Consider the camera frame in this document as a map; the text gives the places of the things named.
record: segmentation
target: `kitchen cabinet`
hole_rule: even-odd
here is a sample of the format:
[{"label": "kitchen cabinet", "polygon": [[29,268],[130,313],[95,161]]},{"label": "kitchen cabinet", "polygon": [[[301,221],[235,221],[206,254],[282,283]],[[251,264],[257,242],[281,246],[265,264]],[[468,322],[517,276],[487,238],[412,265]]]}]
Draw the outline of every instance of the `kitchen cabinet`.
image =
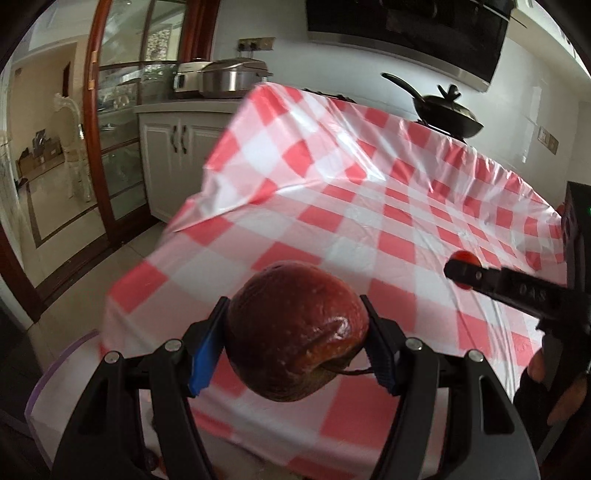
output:
[{"label": "kitchen cabinet", "polygon": [[168,222],[188,197],[201,191],[203,166],[238,107],[234,103],[223,112],[172,111],[174,105],[165,108],[169,111],[158,111],[158,105],[142,106],[152,110],[139,113],[139,129],[153,216]]}]

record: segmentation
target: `electrical outlet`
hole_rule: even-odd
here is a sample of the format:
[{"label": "electrical outlet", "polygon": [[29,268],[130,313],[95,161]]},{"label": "electrical outlet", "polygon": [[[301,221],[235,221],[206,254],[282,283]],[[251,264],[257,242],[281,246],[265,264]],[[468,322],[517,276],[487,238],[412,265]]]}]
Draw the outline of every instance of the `electrical outlet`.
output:
[{"label": "electrical outlet", "polygon": [[544,127],[540,127],[538,133],[539,142],[550,150],[554,155],[558,152],[558,139],[548,132]]},{"label": "electrical outlet", "polygon": [[275,37],[241,38],[238,40],[238,51],[273,50]]}]

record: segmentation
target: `glass door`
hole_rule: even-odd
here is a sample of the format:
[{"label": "glass door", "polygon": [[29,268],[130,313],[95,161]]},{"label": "glass door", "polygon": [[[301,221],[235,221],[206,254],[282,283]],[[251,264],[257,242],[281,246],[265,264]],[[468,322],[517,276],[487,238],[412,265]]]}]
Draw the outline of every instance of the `glass door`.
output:
[{"label": "glass door", "polygon": [[187,0],[103,0],[95,15],[85,97],[85,110],[89,105],[92,111],[85,127],[111,241],[151,219],[134,107],[170,97],[186,11]]}]

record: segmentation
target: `countertop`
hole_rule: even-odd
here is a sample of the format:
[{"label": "countertop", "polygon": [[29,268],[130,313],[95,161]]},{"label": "countertop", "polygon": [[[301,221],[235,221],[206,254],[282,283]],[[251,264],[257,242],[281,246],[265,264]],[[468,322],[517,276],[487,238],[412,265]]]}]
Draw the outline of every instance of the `countertop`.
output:
[{"label": "countertop", "polygon": [[149,103],[134,107],[135,113],[165,113],[165,112],[210,112],[236,113],[241,98],[232,99],[188,99],[171,100],[163,103]]}]

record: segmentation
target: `cardboard box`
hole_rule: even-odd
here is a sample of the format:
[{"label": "cardboard box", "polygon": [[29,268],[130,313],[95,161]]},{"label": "cardboard box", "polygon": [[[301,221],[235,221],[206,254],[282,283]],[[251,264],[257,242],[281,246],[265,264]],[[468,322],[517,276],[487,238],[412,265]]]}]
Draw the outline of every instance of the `cardboard box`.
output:
[{"label": "cardboard box", "polygon": [[52,158],[56,158],[58,155],[61,154],[61,145],[56,141],[48,141],[45,143],[43,157],[45,161],[51,160]]},{"label": "cardboard box", "polygon": [[35,170],[35,168],[41,165],[41,157],[35,158],[33,154],[28,154],[26,157],[21,158],[18,161],[18,169],[20,171],[21,177],[26,177],[27,173]]}]

